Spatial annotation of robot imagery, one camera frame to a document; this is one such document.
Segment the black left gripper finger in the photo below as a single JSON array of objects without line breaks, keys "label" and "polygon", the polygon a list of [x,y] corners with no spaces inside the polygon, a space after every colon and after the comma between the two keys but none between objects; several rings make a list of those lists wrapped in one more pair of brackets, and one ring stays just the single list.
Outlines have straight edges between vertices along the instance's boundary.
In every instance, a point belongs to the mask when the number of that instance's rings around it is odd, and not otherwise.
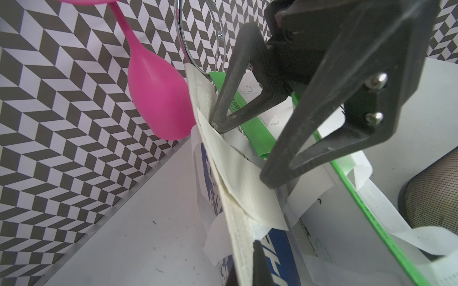
[{"label": "black left gripper finger", "polygon": [[253,286],[274,286],[274,281],[259,240],[254,242]]}]

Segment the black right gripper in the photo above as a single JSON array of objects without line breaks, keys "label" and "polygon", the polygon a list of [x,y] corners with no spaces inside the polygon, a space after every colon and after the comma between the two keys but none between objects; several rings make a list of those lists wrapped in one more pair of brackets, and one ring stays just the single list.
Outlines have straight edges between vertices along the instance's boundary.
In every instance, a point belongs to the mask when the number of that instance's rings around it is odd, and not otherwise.
[{"label": "black right gripper", "polygon": [[[231,131],[285,101],[283,80],[311,81],[262,169],[270,188],[380,144],[417,90],[438,11],[438,1],[272,1],[271,38],[241,27],[209,122]],[[257,96],[228,114],[246,84]]]}]

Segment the white paper receipt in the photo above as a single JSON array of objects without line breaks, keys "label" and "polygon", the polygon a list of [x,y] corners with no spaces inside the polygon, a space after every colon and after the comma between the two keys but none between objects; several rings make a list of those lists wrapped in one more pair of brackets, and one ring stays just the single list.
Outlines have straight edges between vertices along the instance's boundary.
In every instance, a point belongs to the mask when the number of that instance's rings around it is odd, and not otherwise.
[{"label": "white paper receipt", "polygon": [[196,111],[196,118],[206,150],[230,195],[260,224],[286,231],[287,224],[276,192],[260,181],[261,169],[228,144],[200,110]]}]

